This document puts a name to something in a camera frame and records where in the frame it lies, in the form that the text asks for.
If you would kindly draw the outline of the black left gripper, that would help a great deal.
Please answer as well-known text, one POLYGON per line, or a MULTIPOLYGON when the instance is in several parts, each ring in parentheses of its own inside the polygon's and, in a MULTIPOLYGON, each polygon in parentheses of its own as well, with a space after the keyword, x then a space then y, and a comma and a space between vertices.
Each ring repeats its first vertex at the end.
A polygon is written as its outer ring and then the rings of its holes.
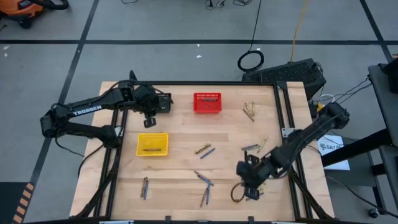
MULTIPOLYGON (((159 96, 150 85, 140 85, 134 90, 134 112, 155 116, 160 110, 159 96)), ((151 128, 157 124, 155 118, 147 118, 144 121, 145 128, 151 128)))

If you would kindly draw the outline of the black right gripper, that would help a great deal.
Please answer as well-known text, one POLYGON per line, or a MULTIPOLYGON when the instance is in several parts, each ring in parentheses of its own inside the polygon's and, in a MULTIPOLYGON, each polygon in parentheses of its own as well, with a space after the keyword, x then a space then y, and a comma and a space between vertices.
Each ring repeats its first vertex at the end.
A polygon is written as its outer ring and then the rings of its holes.
POLYGON ((274 165, 271 161, 263 157, 262 159, 252 154, 245 155, 245 161, 239 161, 236 166, 236 174, 243 181, 244 196, 253 200, 259 199, 259 191, 256 188, 260 186, 274 171, 274 165))

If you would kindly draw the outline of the yellow plastic basket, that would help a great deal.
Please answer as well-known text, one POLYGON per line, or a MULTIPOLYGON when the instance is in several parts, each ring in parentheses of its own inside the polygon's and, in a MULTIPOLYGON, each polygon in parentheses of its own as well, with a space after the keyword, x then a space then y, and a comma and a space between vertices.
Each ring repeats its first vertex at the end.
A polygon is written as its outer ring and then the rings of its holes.
POLYGON ((141 133, 137 138, 136 156, 166 156, 169 148, 167 133, 141 133), (161 148, 161 151, 146 152, 143 149, 161 148))

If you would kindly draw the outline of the red plastic basket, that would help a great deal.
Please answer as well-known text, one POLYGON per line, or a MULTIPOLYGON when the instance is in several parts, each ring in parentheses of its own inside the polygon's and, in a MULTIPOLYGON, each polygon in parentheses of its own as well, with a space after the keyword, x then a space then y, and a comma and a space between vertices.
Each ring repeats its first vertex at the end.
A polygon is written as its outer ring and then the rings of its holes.
POLYGON ((193 110, 198 114, 218 114, 222 110, 221 93, 194 93, 193 110), (205 98, 216 98, 217 101, 202 101, 205 98))

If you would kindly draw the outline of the black perforated computer case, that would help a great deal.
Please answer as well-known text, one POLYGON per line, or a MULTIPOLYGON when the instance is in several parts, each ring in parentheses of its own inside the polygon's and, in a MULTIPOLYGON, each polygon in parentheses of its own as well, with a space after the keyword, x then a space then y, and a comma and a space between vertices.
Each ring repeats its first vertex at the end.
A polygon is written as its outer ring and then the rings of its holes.
POLYGON ((243 82, 302 82, 307 99, 326 83, 322 66, 312 58, 245 73, 243 82))

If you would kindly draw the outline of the black side table beam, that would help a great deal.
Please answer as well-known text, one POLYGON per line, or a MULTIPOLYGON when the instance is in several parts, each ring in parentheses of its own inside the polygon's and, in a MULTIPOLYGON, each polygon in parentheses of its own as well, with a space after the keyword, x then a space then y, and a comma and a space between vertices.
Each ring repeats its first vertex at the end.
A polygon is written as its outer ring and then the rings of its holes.
POLYGON ((359 139, 351 144, 325 154, 322 156, 322 164, 323 167, 327 167, 332 164, 351 159, 360 154, 370 152, 379 146, 391 145, 393 143, 393 139, 391 138, 388 129, 382 129, 365 138, 359 139))

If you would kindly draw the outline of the grey side table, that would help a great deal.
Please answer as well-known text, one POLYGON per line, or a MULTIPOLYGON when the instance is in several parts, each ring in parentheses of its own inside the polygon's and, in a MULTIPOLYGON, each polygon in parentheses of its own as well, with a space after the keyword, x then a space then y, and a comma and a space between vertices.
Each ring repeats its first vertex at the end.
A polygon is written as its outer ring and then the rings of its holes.
POLYGON ((379 107, 393 144, 379 147, 392 196, 398 210, 398 94, 389 91, 388 77, 377 65, 368 67, 379 107))

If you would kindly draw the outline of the black hazard-striped floor mat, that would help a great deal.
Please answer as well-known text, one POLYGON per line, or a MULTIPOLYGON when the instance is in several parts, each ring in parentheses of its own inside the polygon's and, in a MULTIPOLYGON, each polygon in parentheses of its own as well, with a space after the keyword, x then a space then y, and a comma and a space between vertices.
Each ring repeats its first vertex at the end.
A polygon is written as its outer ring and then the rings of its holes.
POLYGON ((22 224, 35 185, 31 182, 0 182, 0 224, 22 224))

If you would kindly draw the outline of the black object on side table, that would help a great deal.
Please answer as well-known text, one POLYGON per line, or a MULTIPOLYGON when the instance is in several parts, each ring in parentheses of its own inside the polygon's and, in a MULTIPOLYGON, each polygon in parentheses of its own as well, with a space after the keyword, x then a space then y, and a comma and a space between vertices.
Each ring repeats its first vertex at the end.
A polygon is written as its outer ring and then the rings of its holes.
POLYGON ((398 57, 388 64, 378 64, 378 67, 388 77, 389 91, 398 94, 398 57))

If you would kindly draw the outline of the orange shop vacuum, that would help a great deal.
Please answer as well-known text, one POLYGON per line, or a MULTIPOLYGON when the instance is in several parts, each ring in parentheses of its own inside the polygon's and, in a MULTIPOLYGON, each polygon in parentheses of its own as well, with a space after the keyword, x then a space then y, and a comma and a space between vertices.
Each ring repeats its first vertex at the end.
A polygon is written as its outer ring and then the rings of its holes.
POLYGON ((33 18, 43 10, 29 0, 0 0, 0 18, 15 21, 23 29, 30 29, 33 18))

